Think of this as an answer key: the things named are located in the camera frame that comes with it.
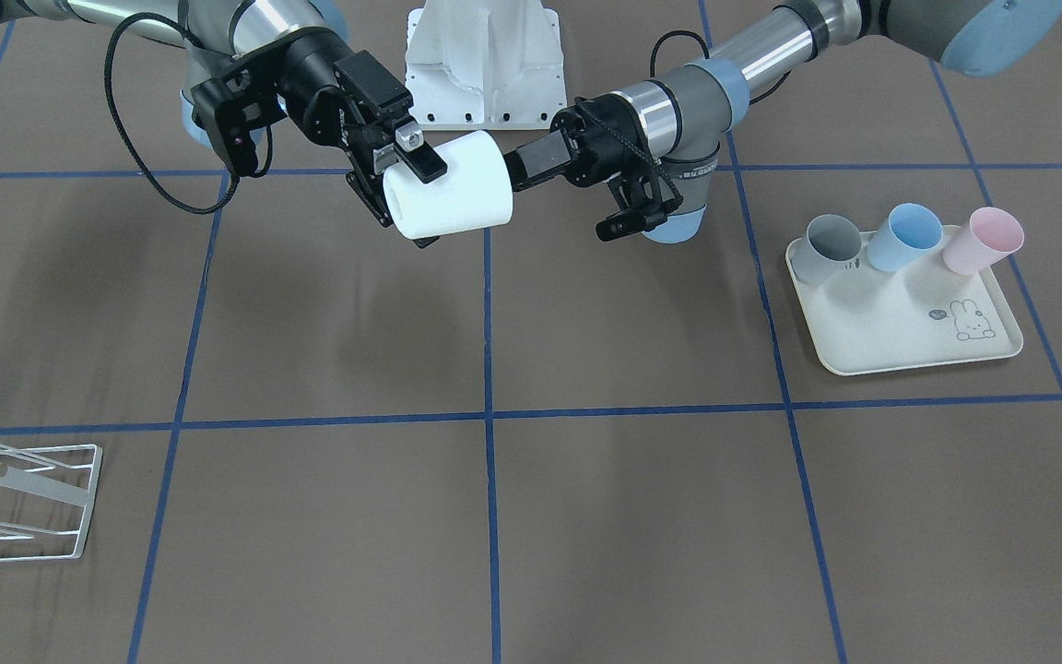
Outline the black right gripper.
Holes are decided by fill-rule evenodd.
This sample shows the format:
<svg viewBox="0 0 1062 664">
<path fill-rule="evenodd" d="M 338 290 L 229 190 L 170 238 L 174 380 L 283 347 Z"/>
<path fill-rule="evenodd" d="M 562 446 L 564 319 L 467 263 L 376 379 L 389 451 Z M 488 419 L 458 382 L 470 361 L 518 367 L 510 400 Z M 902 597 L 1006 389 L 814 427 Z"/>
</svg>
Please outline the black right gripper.
<svg viewBox="0 0 1062 664">
<path fill-rule="evenodd" d="M 191 118 L 206 132 L 233 180 L 263 171 L 253 133 L 289 118 L 309 142 L 340 148 L 352 163 L 355 194 L 381 226 L 392 226 L 383 175 L 402 161 L 422 184 L 446 175 L 447 163 L 414 121 L 412 93 L 366 51 L 355 52 L 330 29 L 303 27 L 244 56 L 220 56 L 191 89 Z M 418 249 L 439 235 L 412 239 Z"/>
</svg>

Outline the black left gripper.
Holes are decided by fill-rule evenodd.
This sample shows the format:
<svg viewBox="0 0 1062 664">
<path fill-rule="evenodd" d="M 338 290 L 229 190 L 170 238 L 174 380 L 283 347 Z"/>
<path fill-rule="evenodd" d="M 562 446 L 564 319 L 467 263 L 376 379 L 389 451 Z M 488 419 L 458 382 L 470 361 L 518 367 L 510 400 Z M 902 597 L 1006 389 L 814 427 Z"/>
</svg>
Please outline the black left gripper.
<svg viewBox="0 0 1062 664">
<path fill-rule="evenodd" d="M 514 192 L 560 175 L 576 186 L 607 184 L 617 211 L 595 226 L 603 243 L 656 229 L 684 202 L 650 152 L 631 103 L 616 93 L 576 98 L 547 135 L 506 152 L 504 164 Z"/>
</svg>

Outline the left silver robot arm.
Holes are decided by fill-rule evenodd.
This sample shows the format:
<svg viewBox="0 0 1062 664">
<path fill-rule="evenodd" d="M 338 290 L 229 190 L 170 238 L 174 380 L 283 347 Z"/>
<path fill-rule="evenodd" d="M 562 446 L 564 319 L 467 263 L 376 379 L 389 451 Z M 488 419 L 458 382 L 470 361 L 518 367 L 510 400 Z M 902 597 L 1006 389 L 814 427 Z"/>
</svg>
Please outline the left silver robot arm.
<svg viewBox="0 0 1062 664">
<path fill-rule="evenodd" d="M 721 139 L 800 65 L 879 35 L 970 78 L 1020 62 L 1062 1 L 780 1 L 754 24 L 673 70 L 558 110 L 544 137 L 506 154 L 514 192 L 564 178 L 606 185 L 609 241 L 684 243 L 700 229 Z"/>
</svg>

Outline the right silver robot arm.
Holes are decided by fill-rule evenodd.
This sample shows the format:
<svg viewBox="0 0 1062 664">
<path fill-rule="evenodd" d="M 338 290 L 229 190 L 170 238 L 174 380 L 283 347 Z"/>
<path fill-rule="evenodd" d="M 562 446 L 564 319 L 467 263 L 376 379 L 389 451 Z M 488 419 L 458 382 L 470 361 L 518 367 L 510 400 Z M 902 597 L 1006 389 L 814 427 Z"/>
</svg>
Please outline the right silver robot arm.
<svg viewBox="0 0 1062 664">
<path fill-rule="evenodd" d="M 422 184 L 446 174 L 445 160 L 410 114 L 412 93 L 370 52 L 352 49 L 332 1 L 0 1 L 0 24 L 19 18 L 110 27 L 102 64 L 106 105 L 149 182 L 153 173 L 115 105 L 115 51 L 129 30 L 185 51 L 186 125 L 201 132 L 230 177 L 227 192 L 209 207 L 186 205 L 155 184 L 185 212 L 218 211 L 241 180 L 266 176 L 271 129 L 286 118 L 309 142 L 345 152 L 348 184 L 381 226 L 399 224 L 386 202 L 388 167 L 402 163 Z"/>
</svg>

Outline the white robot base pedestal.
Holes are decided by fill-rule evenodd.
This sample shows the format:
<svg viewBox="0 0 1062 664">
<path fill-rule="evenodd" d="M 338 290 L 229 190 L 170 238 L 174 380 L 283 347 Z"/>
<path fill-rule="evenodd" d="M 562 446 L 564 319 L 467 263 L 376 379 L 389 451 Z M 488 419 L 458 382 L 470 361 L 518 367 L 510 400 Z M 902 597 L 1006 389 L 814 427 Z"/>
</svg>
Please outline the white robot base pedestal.
<svg viewBox="0 0 1062 664">
<path fill-rule="evenodd" d="M 538 130 L 568 104 L 560 17 L 539 1 L 427 1 L 406 27 L 421 127 Z"/>
</svg>

